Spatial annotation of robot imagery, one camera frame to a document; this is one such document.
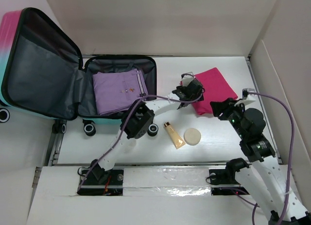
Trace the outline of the pink cloth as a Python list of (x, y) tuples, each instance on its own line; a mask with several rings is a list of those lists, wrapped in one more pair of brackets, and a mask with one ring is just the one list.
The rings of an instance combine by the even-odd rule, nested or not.
[(196, 74), (195, 77), (205, 89), (204, 100), (191, 104), (198, 115), (213, 113), (210, 102), (223, 102), (228, 98), (234, 100), (238, 98), (238, 95), (217, 68)]

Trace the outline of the round beige powder puff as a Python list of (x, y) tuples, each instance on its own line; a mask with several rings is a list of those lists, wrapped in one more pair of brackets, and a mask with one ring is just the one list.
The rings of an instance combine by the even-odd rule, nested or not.
[(201, 133), (195, 128), (189, 128), (184, 132), (184, 140), (188, 145), (197, 145), (201, 140)]

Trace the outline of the beige cosmetic tube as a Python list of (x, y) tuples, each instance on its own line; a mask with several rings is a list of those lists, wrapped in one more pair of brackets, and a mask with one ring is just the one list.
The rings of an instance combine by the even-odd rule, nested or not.
[(170, 136), (176, 149), (179, 149), (185, 145), (185, 141), (180, 137), (180, 135), (175, 131), (175, 129), (169, 122), (164, 123), (164, 128)]

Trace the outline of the purple shirt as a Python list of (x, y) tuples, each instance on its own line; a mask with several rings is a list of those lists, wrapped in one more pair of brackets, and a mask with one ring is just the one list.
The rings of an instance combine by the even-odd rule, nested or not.
[(98, 115), (110, 115), (128, 109), (134, 101), (148, 95), (143, 74), (138, 69), (93, 75)]

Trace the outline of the pink and teal suitcase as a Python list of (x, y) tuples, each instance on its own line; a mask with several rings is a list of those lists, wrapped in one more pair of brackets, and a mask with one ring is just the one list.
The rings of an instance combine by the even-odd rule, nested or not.
[(83, 60), (78, 46), (41, 10), (28, 7), (4, 14), (0, 24), (0, 103), (53, 119), (54, 133), (82, 118), (84, 132), (96, 124), (119, 123), (123, 111), (100, 116), (93, 90), (96, 73), (137, 70), (142, 93), (157, 94), (157, 70), (145, 55), (97, 55)]

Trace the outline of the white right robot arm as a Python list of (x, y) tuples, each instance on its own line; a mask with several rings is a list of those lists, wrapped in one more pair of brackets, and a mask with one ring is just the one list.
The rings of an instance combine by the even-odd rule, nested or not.
[(283, 175), (274, 148), (263, 134), (266, 122), (262, 112), (245, 108), (244, 103), (232, 98), (210, 103), (215, 117), (230, 122), (248, 159), (227, 162), (224, 175), (248, 191), (270, 225), (309, 225), (311, 213), (292, 191), (290, 177)]

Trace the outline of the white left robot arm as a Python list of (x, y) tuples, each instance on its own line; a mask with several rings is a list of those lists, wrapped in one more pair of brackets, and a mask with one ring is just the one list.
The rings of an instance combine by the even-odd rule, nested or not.
[(154, 121), (154, 117), (171, 110), (181, 109), (197, 101), (202, 101), (205, 90), (201, 82), (194, 76), (186, 81), (185, 85), (177, 86), (167, 96), (146, 95), (133, 102), (123, 115), (120, 130), (114, 143), (98, 159), (92, 161), (78, 188), (82, 187), (88, 175), (96, 167), (105, 172), (113, 169), (119, 155), (130, 146), (131, 140), (139, 139), (147, 133), (149, 126)]

